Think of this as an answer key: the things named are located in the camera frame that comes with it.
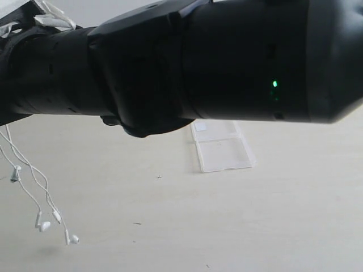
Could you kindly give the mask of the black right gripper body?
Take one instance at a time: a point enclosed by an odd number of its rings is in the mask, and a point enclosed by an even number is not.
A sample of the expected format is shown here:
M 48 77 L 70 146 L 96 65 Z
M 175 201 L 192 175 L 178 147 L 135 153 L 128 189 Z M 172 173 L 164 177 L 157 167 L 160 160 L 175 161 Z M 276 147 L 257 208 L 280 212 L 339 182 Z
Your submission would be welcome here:
M 1 125 L 33 114 L 102 115 L 90 31 L 33 27 L 1 42 Z

